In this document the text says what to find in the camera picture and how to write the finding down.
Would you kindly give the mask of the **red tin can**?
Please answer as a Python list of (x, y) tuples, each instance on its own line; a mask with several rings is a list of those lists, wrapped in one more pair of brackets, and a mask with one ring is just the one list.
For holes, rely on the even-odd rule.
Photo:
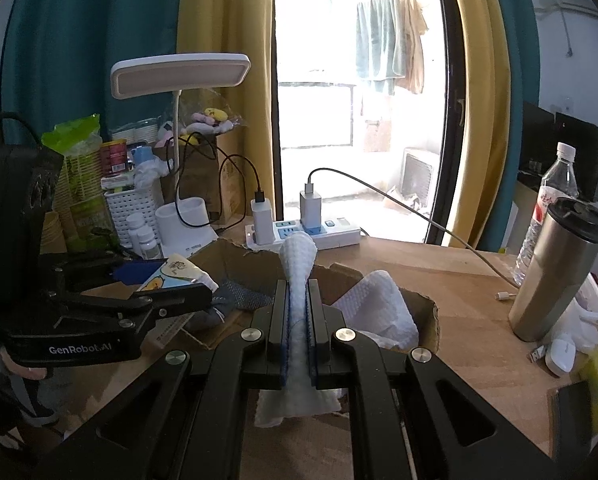
[(105, 142), (100, 147), (104, 177), (113, 177), (128, 170), (127, 143), (124, 139)]

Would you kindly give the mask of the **white pill bottle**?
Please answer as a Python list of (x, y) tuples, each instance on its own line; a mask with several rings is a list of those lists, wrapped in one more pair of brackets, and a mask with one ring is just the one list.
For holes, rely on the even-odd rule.
[(131, 247), (136, 255), (142, 254), (141, 244), (139, 241), (139, 229), (145, 226), (146, 222), (142, 212), (133, 212), (127, 217), (128, 237), (131, 242)]
[(142, 226), (142, 228), (138, 229), (138, 241), (145, 260), (158, 260), (162, 258), (160, 245), (150, 226)]

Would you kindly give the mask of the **white usb charger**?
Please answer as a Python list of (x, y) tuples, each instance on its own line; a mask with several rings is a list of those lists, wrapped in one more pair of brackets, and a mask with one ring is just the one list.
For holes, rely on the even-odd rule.
[(272, 206), (267, 198), (254, 198), (250, 201), (253, 229), (257, 245), (272, 245), (275, 241)]
[(322, 197), (317, 193), (300, 193), (300, 222), (306, 230), (315, 230), (322, 224)]

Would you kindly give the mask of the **bag of plush toys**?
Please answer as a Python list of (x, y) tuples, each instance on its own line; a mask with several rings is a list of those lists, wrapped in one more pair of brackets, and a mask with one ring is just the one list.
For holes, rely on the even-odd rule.
[(226, 99), (213, 89), (184, 90), (179, 96), (177, 113), (174, 107), (174, 100), (171, 100), (158, 119), (158, 148), (163, 148), (173, 137), (175, 122), (179, 136), (221, 136), (247, 125), (245, 119), (235, 113)]

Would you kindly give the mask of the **green snack bag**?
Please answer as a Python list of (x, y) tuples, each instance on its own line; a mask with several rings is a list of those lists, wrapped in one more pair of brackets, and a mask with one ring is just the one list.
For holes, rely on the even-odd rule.
[(64, 156), (53, 210), (60, 216), (69, 252), (103, 248), (101, 230), (114, 226), (101, 188), (100, 115), (62, 122), (41, 136), (44, 146)]

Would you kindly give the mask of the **dark grey knitted fabric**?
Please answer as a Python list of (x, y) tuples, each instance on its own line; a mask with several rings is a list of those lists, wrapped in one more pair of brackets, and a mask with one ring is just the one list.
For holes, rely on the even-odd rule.
[(252, 312), (273, 302), (270, 295), (255, 292), (234, 281), (225, 281), (213, 293), (211, 307), (195, 312), (184, 325), (189, 332), (209, 330), (224, 324), (235, 310)]

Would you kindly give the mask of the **white computer mouse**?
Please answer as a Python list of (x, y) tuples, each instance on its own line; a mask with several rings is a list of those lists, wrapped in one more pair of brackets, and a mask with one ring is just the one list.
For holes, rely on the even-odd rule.
[(568, 335), (555, 338), (545, 355), (546, 366), (558, 377), (570, 374), (575, 360), (576, 345)]

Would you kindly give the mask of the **stainless steel tumbler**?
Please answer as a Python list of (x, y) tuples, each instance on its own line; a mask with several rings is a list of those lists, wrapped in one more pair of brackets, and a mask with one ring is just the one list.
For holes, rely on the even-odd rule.
[(598, 208), (573, 198), (548, 206), (543, 228), (508, 314), (521, 340), (539, 341), (567, 309), (598, 254)]

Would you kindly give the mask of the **white perforated plastic basket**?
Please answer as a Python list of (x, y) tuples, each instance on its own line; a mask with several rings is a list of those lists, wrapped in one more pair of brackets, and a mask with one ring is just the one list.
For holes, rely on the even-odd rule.
[(104, 198), (122, 246), (131, 247), (127, 218), (137, 212), (143, 215), (145, 223), (153, 229), (156, 240), (160, 243), (156, 210), (163, 205), (163, 196), (159, 181), (154, 181), (151, 188), (144, 190), (106, 192)]

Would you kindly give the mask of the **clear plastic water bottle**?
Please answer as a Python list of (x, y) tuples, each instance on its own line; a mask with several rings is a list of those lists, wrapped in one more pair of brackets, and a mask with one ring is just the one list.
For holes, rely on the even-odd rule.
[(558, 198), (577, 198), (579, 195), (573, 168), (575, 159), (576, 149), (573, 146), (562, 142), (557, 144), (556, 162), (547, 170), (541, 180), (529, 228), (517, 256), (514, 271), (512, 271), (512, 277), (517, 286), (522, 285), (529, 269), (536, 242), (547, 216), (548, 206), (556, 203)]

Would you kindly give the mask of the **white desk lamp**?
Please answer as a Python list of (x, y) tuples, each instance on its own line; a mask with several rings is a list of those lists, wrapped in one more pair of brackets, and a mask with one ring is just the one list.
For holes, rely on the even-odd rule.
[[(177, 113), (184, 90), (234, 88), (251, 67), (244, 53), (180, 53), (130, 58), (115, 63), (110, 70), (110, 91), (117, 100), (170, 92)], [(173, 201), (156, 210), (162, 253), (189, 257), (217, 239), (207, 217), (205, 202), (199, 197), (180, 200), (180, 136), (177, 122), (169, 144), (173, 148)]]

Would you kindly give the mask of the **cartoon print pouch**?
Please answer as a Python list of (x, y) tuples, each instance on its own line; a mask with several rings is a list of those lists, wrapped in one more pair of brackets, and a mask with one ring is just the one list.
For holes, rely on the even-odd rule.
[(173, 254), (138, 288), (138, 292), (149, 292), (187, 285), (205, 285), (215, 292), (219, 285), (196, 264), (181, 255)]

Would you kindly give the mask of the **brown cardboard box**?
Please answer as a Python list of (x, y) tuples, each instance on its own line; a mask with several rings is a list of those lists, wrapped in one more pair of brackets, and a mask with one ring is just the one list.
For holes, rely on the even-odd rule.
[(308, 327), (313, 302), (337, 309), (346, 326), (381, 348), (410, 351), (439, 347), (437, 307), (400, 288), (385, 270), (361, 274), (347, 266), (318, 266), (316, 247), (303, 235), (286, 240), (279, 252), (252, 252), (215, 240), (192, 259), (125, 264), (113, 284), (86, 293), (89, 330), (82, 344), (68, 344), (64, 356), (89, 363), (135, 360), (143, 341), (163, 349), (180, 332), (195, 349), (212, 350), (282, 299), (282, 336), (297, 330), (318, 344)]

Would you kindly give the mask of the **white textured cloth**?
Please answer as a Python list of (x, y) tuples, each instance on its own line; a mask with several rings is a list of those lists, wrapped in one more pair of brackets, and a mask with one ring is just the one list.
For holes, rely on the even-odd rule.
[(272, 428), (285, 419), (311, 417), (340, 410), (337, 390), (317, 390), (309, 372), (307, 286), (316, 244), (305, 232), (284, 240), (279, 260), (289, 284), (287, 376), (281, 390), (261, 390), (255, 426)]
[(380, 348), (409, 351), (419, 344), (419, 332), (399, 287), (385, 270), (364, 276), (333, 307), (346, 326), (378, 344)]

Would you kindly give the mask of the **teal curtain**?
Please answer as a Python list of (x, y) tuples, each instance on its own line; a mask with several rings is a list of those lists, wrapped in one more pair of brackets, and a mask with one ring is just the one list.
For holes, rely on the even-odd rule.
[(98, 115), (102, 133), (159, 117), (168, 94), (116, 100), (115, 63), (177, 49), (180, 0), (14, 0), (0, 69), (0, 107), (37, 133)]

